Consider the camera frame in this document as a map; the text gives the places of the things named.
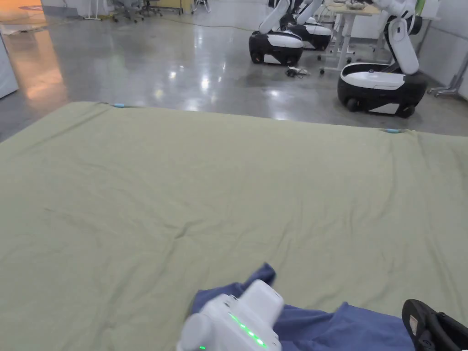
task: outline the blue towel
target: blue towel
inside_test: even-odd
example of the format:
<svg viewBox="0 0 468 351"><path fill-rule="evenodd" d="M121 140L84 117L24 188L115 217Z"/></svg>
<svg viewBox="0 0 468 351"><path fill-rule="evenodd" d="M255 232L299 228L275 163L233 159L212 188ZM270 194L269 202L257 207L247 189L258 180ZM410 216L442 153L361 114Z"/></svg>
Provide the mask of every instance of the blue towel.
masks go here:
<svg viewBox="0 0 468 351"><path fill-rule="evenodd" d="M195 295L192 313L220 294L240 297L256 279L268 285L274 269L265 263L245 283L233 283ZM334 313L285 305L274 326L284 351L414 351L400 318L354 307L344 302Z"/></svg>

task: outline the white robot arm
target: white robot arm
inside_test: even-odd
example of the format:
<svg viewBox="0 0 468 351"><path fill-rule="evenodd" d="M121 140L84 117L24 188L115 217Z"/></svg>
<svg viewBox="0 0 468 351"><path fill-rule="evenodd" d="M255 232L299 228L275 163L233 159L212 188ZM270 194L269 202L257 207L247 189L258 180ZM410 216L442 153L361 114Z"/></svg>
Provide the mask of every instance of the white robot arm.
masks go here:
<svg viewBox="0 0 468 351"><path fill-rule="evenodd" d="M283 18L286 12L294 9L295 2L296 0L279 0L275 9L265 18L262 24L260 24L258 31L262 34L267 34L270 30L279 30L281 18Z"/></svg>
<svg viewBox="0 0 468 351"><path fill-rule="evenodd" d="M416 8L416 0L366 0L366 2L387 11L392 16L404 19L413 16Z"/></svg>
<svg viewBox="0 0 468 351"><path fill-rule="evenodd" d="M323 0L306 0L304 3L306 7L302 9L302 11L296 17L297 24L304 24L306 21L316 13L319 9L320 5L322 4Z"/></svg>
<svg viewBox="0 0 468 351"><path fill-rule="evenodd" d="M409 35L415 24L416 0L365 1L388 12L390 22L387 24L386 39L392 55L404 74L415 74L419 69L419 62Z"/></svg>

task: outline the green led light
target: green led light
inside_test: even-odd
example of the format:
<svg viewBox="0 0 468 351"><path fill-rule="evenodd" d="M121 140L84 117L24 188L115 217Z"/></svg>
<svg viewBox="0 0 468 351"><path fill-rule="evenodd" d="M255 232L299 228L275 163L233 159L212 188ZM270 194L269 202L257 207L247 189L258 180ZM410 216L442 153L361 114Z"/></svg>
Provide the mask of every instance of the green led light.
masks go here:
<svg viewBox="0 0 468 351"><path fill-rule="evenodd" d="M261 345L264 349L267 348L267 346L266 346L266 344L263 342L263 340L260 339L259 337L257 337L257 336L254 334L253 331L249 330L244 324L241 323L241 321L239 321L239 320L238 320L235 316L233 316L231 313L229 313L229 315L232 317L232 319L234 319L234 320L237 322L237 324L239 324L239 326L240 326L242 329L244 329L244 330L247 332L247 334L249 334L249 336L250 336L252 339L255 339L255 341L257 341L257 343L258 343L259 345Z"/></svg>

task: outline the black cable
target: black cable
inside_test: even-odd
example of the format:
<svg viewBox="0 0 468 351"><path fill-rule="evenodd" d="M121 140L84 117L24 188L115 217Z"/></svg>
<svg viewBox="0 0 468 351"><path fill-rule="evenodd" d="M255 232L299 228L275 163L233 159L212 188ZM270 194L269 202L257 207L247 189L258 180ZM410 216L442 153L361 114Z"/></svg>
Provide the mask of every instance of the black cable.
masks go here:
<svg viewBox="0 0 468 351"><path fill-rule="evenodd" d="M199 26L199 27L207 27L207 28L234 28L234 29L240 29L240 30L246 30L248 32L255 32L254 29L246 29L246 28L240 28L236 26L207 26L204 24L197 24L197 23L191 23L191 22L184 22L184 21L176 21L176 20L171 20L169 18L160 18L160 20L165 20L165 21L171 21L171 22L177 22L177 23L184 23L184 24L191 24L193 26Z"/></svg>

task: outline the mattress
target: mattress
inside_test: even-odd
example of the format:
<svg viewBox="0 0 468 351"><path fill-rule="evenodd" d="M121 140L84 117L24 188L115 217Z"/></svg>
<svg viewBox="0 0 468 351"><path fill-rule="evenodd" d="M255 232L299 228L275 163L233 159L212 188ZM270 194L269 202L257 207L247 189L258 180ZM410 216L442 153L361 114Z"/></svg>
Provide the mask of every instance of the mattress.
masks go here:
<svg viewBox="0 0 468 351"><path fill-rule="evenodd" d="M291 305L468 323L467 175L464 137L72 103L0 144L1 349L172 350L263 262Z"/></svg>

